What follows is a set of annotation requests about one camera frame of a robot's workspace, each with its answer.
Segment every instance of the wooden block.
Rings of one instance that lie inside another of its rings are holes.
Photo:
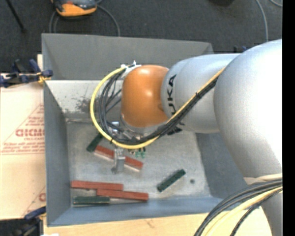
[[[101,145],[98,145],[94,152],[97,153],[97,154],[106,156],[106,157],[108,157],[110,159],[113,159],[114,154],[115,154],[113,150],[108,149],[106,147],[103,147]],[[131,158],[129,156],[125,157],[124,163],[125,163],[125,165],[136,168],[138,170],[142,169],[142,167],[143,167],[143,162],[141,162],[139,160],[136,160],[136,159],[133,159],[133,158]]]
[[[74,205],[102,205],[109,204],[110,198],[104,196],[73,197]]]
[[[71,181],[71,188],[78,189],[105,189],[105,190],[123,190],[121,183],[105,183],[105,182],[90,182],[90,181]]]
[[[140,201],[148,200],[148,193],[144,193],[144,192],[98,189],[96,191],[96,194],[97,196],[108,196],[111,198],[119,198],[119,199],[132,199],[132,200],[140,200]]]
[[[138,161],[138,160],[133,159],[133,158],[128,157],[128,156],[126,156],[126,159],[125,159],[124,163],[125,163],[125,165],[136,168],[138,170],[142,169],[142,167],[143,167],[143,162]]]
[[[110,159],[113,159],[114,158],[114,154],[115,154],[113,150],[108,149],[106,147],[103,147],[101,145],[97,145],[97,147],[96,147],[96,149],[95,149],[94,152],[97,153],[97,154],[106,156],[106,157],[108,157]]]

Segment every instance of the cardboard sheet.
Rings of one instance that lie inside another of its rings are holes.
[[[0,220],[46,205],[43,86],[0,88]]]

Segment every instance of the orange device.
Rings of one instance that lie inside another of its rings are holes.
[[[97,9],[95,0],[51,0],[57,13],[66,18],[86,16]]]

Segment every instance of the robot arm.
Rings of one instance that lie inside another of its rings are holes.
[[[196,133],[220,132],[244,177],[281,174],[282,40],[242,54],[182,60],[169,70],[146,65],[130,71],[121,96],[120,122],[122,130],[128,130],[130,146],[126,148],[140,148],[161,137],[151,134],[157,134],[221,69],[215,87],[207,90],[176,127]],[[282,195],[267,201],[264,209],[273,234],[281,235]]]

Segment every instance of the black cable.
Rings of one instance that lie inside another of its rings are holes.
[[[272,180],[268,182],[253,184],[251,186],[248,186],[247,188],[229,196],[228,198],[224,199],[222,202],[220,202],[205,218],[205,220],[202,222],[200,227],[195,232],[194,236],[200,236],[203,231],[205,230],[206,226],[220,213],[228,209],[229,207],[240,203],[248,201],[266,191],[273,190],[277,187],[282,186],[282,180]]]
[[[234,229],[232,230],[232,233],[230,234],[230,236],[235,236],[235,234],[237,233],[238,229],[240,228],[240,226],[242,225],[242,223],[245,221],[245,219],[255,210],[257,209],[260,205],[262,205],[262,203],[264,203],[265,201],[267,201],[268,199],[270,199],[271,197],[277,195],[279,192],[282,191],[281,189],[278,189],[277,191],[273,192],[272,194],[270,194],[269,196],[265,197],[264,199],[262,199],[261,201],[255,203],[253,206],[250,207],[250,209],[240,218],[240,220],[237,222],[237,224],[235,225]]]
[[[117,20],[114,18],[114,16],[107,9],[105,9],[103,6],[97,5],[97,7],[99,9],[101,9],[102,11],[106,12],[111,17],[111,19],[114,21],[116,28],[117,28],[117,36],[120,37],[120,27],[118,25]]]

